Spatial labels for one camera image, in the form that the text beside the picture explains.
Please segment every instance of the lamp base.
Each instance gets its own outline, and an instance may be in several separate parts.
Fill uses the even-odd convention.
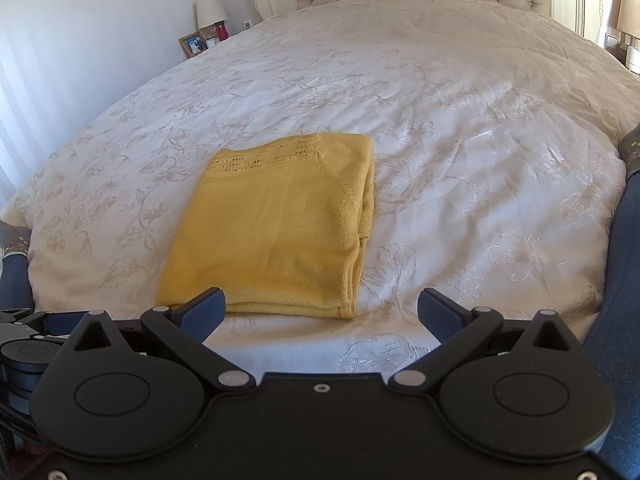
[[[626,51],[626,67],[635,74],[640,74],[640,50],[629,46]]]

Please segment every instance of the red bottle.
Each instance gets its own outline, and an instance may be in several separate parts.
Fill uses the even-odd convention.
[[[216,34],[220,41],[225,41],[229,37],[229,33],[226,31],[225,22],[214,23],[213,26],[216,29]]]

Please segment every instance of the white lampshade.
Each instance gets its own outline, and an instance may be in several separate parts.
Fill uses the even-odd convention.
[[[196,9],[198,10],[198,28],[209,27],[226,20],[225,9],[218,0],[196,0]]]
[[[618,16],[618,30],[640,38],[640,0],[622,0]]]

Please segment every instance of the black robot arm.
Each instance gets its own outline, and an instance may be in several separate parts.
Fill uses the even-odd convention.
[[[619,479],[594,454],[612,397],[558,314],[505,321],[432,289],[418,314],[442,345],[388,383],[269,373],[259,385],[200,344],[224,317],[217,289],[139,321],[82,314],[62,345],[42,332],[57,315],[29,316],[18,327],[33,333],[0,348],[9,387],[16,370],[42,370],[38,346],[57,350],[30,402],[47,452],[24,480]]]

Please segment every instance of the yellow sweater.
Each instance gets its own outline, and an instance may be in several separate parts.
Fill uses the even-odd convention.
[[[228,312],[352,318],[373,179],[372,141],[361,135],[220,151],[178,228],[156,305],[218,286]]]

